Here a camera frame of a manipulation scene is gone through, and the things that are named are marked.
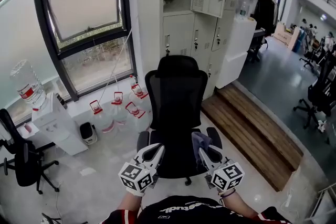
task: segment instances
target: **tiled floor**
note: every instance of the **tiled floor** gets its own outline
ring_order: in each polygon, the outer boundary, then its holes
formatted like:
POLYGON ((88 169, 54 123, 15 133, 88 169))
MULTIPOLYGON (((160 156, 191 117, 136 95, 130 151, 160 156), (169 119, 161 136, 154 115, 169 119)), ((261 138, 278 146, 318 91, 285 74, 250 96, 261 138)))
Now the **tiled floor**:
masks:
MULTIPOLYGON (((206 132, 212 122, 201 115, 202 132, 206 132)), ((282 192, 276 193, 264 178, 250 165, 242 154, 221 135, 223 151, 226 156, 240 163, 246 176, 237 191, 256 211, 261 212, 269 206, 276 208, 291 221, 299 221, 307 214, 314 202, 315 190, 323 180, 318 167, 312 166, 309 156, 304 156, 298 171, 292 175, 282 192), (282 207, 288 193, 292 199, 289 207, 282 207)), ((57 207, 63 223, 90 224, 103 220, 115 210, 125 194, 118 178, 124 162, 135 155, 137 136, 131 133, 100 135, 99 141, 88 151, 74 157, 59 148, 47 151, 47 160, 57 159, 59 166, 49 169, 48 176, 60 184, 57 207)), ((185 179, 159 179, 154 189, 148 189, 143 206, 157 202, 169 195, 194 195, 218 199, 216 190, 209 190, 204 175, 192 177, 190 186, 185 179)), ((41 212, 57 217, 55 208, 57 194, 48 184, 42 182, 43 195, 38 195, 35 186, 19 187, 15 173, 3 174, 0 169, 0 203, 5 216, 11 223, 39 223, 41 212)))
MULTIPOLYGON (((288 50, 275 38, 268 38, 268 49, 260 50, 261 61, 245 63, 238 82, 265 104, 303 143, 319 163, 331 183, 336 181, 336 151, 325 143, 326 134, 306 130, 307 114, 292 108, 301 98, 307 100, 308 86, 317 79, 310 67, 303 67, 300 55, 288 50)), ((324 119, 319 113, 318 119, 324 119)))

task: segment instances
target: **wooden step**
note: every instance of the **wooden step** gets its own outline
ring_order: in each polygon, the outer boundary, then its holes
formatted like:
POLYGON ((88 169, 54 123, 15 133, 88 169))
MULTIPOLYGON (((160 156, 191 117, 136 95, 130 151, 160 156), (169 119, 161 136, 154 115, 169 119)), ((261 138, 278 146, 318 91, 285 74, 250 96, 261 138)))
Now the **wooden step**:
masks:
POLYGON ((217 90, 216 94, 258 129, 260 137, 274 148, 292 172, 298 169, 303 156, 302 151, 260 107, 232 84, 217 90))
POLYGON ((202 111, 240 150, 275 191, 283 190, 291 176, 291 170, 265 143, 265 140, 260 137, 259 131, 250 122, 215 95, 202 102, 202 111))

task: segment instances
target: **cable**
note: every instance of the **cable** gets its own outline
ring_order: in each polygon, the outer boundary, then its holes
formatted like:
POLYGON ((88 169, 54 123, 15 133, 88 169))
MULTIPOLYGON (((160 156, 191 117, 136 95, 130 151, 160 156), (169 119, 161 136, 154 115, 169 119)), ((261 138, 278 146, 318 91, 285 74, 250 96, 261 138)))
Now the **cable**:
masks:
POLYGON ((117 67, 117 64, 118 64, 118 62, 119 62, 120 56, 121 56, 121 54, 122 54, 122 51, 124 50, 124 47, 125 47, 125 45, 126 45, 128 39, 129 39, 131 33, 132 33, 132 28, 131 28, 131 30, 130 30, 130 32, 129 32, 129 34, 128 34, 128 36, 127 36, 125 42, 124 42, 124 44, 123 44, 122 47, 121 47, 121 51, 120 51, 120 53, 119 53, 119 55, 118 55, 117 61, 116 61, 116 63, 114 64, 114 67, 113 67, 113 69, 112 69, 111 76, 109 77, 109 79, 108 79, 108 81, 107 81, 107 83, 106 83, 106 86, 104 87, 103 93, 101 94, 101 97, 100 97, 98 103, 100 103, 100 100, 102 99, 102 97, 103 97, 103 95, 104 95, 104 93, 105 93, 105 90, 106 90, 107 86, 109 85, 109 81, 110 81, 110 79, 113 77, 114 70, 115 70, 116 67, 117 67))
MULTIPOLYGON (((61 183, 59 183, 58 188, 62 185, 62 183, 63 183, 63 180, 61 181, 61 183)), ((61 214, 60 214, 60 212, 58 211, 58 208, 57 208, 58 194, 59 194, 59 193, 56 193, 55 207, 56 207, 58 216, 59 216, 59 218, 61 219, 61 222, 62 222, 62 224, 63 224, 62 216, 61 216, 61 214)))

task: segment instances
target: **black office chair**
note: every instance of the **black office chair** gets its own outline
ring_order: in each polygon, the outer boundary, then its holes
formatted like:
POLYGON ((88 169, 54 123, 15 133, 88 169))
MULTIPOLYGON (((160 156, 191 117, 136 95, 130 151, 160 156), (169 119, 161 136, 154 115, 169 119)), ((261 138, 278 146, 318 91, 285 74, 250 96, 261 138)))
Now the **black office chair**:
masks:
POLYGON ((15 166, 10 165, 7 162, 7 158, 4 159, 5 175, 8 175, 8 169, 15 170, 16 180, 19 186, 27 187, 36 183, 36 190, 39 194, 43 194, 43 192, 39 190, 40 179, 42 176, 56 192, 59 192, 59 188, 56 188, 44 174, 44 171, 51 165, 58 165, 58 161, 52 161, 42 165, 42 159, 44 157, 43 152, 36 151, 32 141, 24 139, 18 133, 10 115, 5 109, 0 110, 0 123, 13 139, 12 141, 1 140, 0 144, 5 146, 11 154, 15 154, 15 166))
MULTIPOLYGON (((157 70, 145 76, 152 103, 153 122, 149 132, 141 132, 137 150, 155 143, 165 146, 165 154, 158 175, 163 178, 187 178, 206 172, 203 165, 197 167, 193 152, 192 132, 201 124, 200 112, 207 74, 198 69, 197 62, 189 56, 172 55, 160 60, 157 70)), ((207 128, 213 145, 222 148, 217 131, 207 128)), ((213 160, 222 159, 211 149, 208 154, 213 160)))
POLYGON ((312 106, 310 106, 305 99, 300 99, 300 103, 304 103, 305 106, 295 106, 293 110, 296 109, 303 110, 308 112, 308 118, 306 124, 303 126, 304 129, 306 129, 309 124, 310 120, 313 118, 313 120, 316 123, 315 128, 319 126, 318 120, 316 118, 316 113, 318 111, 323 111, 326 116, 331 115, 331 103, 335 100, 334 94, 331 94, 332 91, 328 91, 331 87, 331 85, 334 85, 334 83, 331 83, 331 81, 328 79, 328 75, 330 71, 335 66, 336 58, 330 53, 325 53, 325 64, 322 66, 321 73, 317 79, 317 81, 308 87, 308 100, 312 103, 312 106))

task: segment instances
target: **plastic bottle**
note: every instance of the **plastic bottle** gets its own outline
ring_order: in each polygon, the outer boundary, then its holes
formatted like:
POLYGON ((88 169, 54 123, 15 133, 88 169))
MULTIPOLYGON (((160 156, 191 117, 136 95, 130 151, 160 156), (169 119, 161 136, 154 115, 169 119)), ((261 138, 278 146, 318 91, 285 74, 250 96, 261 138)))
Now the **plastic bottle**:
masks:
POLYGON ((110 113, 104 111, 97 100, 90 103, 93 110, 92 121, 97 130, 109 133, 114 129, 115 123, 110 113))
POLYGON ((46 100, 46 92, 27 60, 20 61, 10 72, 19 95, 33 110, 39 110, 46 100))
POLYGON ((127 115, 128 127, 136 133, 147 131, 150 125, 148 113, 137 108, 133 102, 130 102, 126 109, 129 111, 127 115))
POLYGON ((141 88, 138 84, 133 89, 134 94, 130 94, 130 102, 133 102, 138 108, 152 112, 152 104, 146 88, 141 88))
POLYGON ((125 125, 127 115, 129 114, 123 104, 123 93, 122 92, 114 92, 114 100, 111 103, 111 116, 116 121, 118 125, 125 125))

